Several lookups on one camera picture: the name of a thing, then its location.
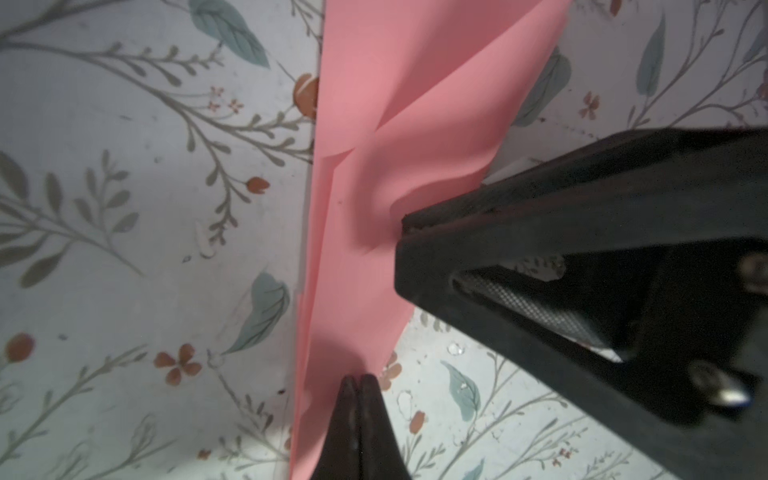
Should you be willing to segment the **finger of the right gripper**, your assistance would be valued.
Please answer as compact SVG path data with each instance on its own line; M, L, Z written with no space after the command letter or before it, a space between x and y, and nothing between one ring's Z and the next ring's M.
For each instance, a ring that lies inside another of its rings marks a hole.
M683 479L767 475L767 184L590 187L405 236L398 294Z
M741 129L640 129L613 134L508 178L406 215L402 233L487 213L497 207L664 162L753 135L765 127Z

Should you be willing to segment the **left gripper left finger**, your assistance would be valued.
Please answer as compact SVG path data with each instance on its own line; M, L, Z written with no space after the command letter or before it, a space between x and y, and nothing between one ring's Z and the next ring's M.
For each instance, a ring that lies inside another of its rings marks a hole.
M320 458L311 480L360 478L358 385L353 376L342 379Z

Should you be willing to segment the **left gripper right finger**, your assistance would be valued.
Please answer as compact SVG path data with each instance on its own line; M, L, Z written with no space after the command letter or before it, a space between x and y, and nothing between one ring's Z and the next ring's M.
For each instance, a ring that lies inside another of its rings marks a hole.
M360 469L365 480L410 480L378 379L363 375L359 387Z

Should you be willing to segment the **pink square paper sheet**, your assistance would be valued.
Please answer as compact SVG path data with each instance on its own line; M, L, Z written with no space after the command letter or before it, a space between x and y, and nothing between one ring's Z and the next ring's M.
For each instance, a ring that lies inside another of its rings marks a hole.
M290 475L320 457L349 374L378 373L413 308L402 218L477 188L549 59L566 1L329 1L299 298Z

